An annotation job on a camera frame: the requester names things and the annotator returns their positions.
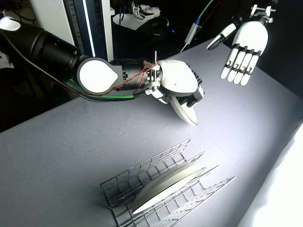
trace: white robotic hand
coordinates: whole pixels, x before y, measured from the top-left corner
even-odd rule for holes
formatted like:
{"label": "white robotic hand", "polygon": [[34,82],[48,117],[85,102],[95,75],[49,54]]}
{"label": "white robotic hand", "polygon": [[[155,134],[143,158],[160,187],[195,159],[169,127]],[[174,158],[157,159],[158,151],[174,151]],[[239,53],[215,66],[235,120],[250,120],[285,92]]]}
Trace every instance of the white robotic hand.
{"label": "white robotic hand", "polygon": [[263,9],[254,5],[251,9],[249,22],[243,23],[240,27],[238,23],[228,25],[207,47],[208,50],[216,48],[239,27],[221,78],[227,78],[227,81],[234,82],[234,84],[240,83],[243,86],[248,83],[259,56],[266,48],[268,33],[265,25],[273,22],[269,16],[271,11],[275,11],[271,6]]}
{"label": "white robotic hand", "polygon": [[263,53],[268,40],[268,33],[259,21],[244,23],[238,30],[232,51],[228,56],[221,78],[235,84],[246,85]]}
{"label": "white robotic hand", "polygon": [[160,10],[158,7],[150,7],[148,5],[135,4],[132,2],[132,13],[139,20],[151,20],[160,16]]}

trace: dark background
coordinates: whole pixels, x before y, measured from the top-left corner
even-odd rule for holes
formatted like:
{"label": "dark background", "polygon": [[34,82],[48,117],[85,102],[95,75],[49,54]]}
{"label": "dark background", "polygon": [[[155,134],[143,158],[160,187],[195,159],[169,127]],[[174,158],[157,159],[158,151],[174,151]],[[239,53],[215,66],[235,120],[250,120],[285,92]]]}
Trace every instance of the dark background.
{"label": "dark background", "polygon": [[[169,27],[168,29],[157,27],[163,34],[162,37],[158,37],[154,36],[152,31],[154,24],[161,25],[160,18],[146,23],[137,31],[113,23],[114,56],[116,58],[147,57],[152,59],[154,50],[158,51],[159,59],[177,54],[184,46],[184,40],[192,23],[208,2],[208,0],[141,1],[141,3],[150,6],[158,6],[161,15],[169,20]],[[212,16],[205,21],[218,2],[219,0],[214,0],[201,17],[201,23],[205,23],[187,48],[216,36],[232,22],[232,16],[234,15],[240,15],[244,19],[248,18],[250,7],[253,4],[265,7],[270,1],[221,0]],[[113,0],[112,6],[116,13],[119,12],[121,1]],[[275,8],[276,12],[271,14],[275,21],[267,26],[269,34],[267,48],[257,66],[303,98],[303,76],[299,68],[303,60],[303,45],[300,42],[303,33],[300,17],[303,2],[280,0]],[[225,44],[230,45],[232,39],[233,37]],[[67,92],[56,84],[54,85],[48,80],[41,79],[40,75],[25,70],[18,62],[14,62],[14,65],[15,70],[0,70],[0,131],[13,127],[69,100]]]}

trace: dish rack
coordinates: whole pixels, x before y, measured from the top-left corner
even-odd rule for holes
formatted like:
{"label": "dish rack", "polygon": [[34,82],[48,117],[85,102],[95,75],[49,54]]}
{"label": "dish rack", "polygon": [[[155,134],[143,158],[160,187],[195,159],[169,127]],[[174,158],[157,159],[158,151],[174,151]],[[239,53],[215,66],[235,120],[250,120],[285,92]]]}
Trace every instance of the dish rack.
{"label": "dish rack", "polygon": [[189,142],[190,139],[187,139],[100,185],[118,227],[174,226],[206,199],[235,179],[234,176],[211,187],[203,187],[201,179],[218,167],[215,166],[154,206],[133,215],[131,210],[133,201],[144,185],[166,170],[176,165],[195,162],[204,154],[202,152],[188,160],[185,159],[183,153]]}

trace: tabletop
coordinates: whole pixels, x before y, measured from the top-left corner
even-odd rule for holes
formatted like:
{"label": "tabletop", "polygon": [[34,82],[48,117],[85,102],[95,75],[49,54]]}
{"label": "tabletop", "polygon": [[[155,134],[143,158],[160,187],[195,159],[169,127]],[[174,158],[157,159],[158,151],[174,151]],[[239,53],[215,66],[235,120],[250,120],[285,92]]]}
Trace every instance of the tabletop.
{"label": "tabletop", "polygon": [[258,68],[244,87],[220,79],[230,49],[206,45],[171,57],[203,80],[198,126],[152,97],[76,98],[1,133],[0,226],[115,226],[99,184],[188,138],[186,155],[205,151],[201,163],[220,164],[205,184],[237,178],[179,226],[237,226],[303,118],[303,103]]}

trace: light strip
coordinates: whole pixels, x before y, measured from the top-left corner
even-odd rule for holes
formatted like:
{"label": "light strip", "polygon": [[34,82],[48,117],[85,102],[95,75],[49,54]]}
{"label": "light strip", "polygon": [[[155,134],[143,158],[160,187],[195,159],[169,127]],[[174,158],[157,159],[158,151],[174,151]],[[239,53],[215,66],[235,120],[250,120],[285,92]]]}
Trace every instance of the light strip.
{"label": "light strip", "polygon": [[96,56],[95,54],[95,48],[94,48],[94,43],[93,43],[93,38],[91,36],[91,30],[90,30],[90,24],[89,24],[89,14],[87,12],[87,6],[86,6],[86,0],[82,0],[83,1],[83,7],[84,7],[84,14],[85,14],[85,19],[86,19],[86,25],[89,31],[89,42],[90,42],[90,46],[91,46],[91,51],[93,53],[93,57]]}

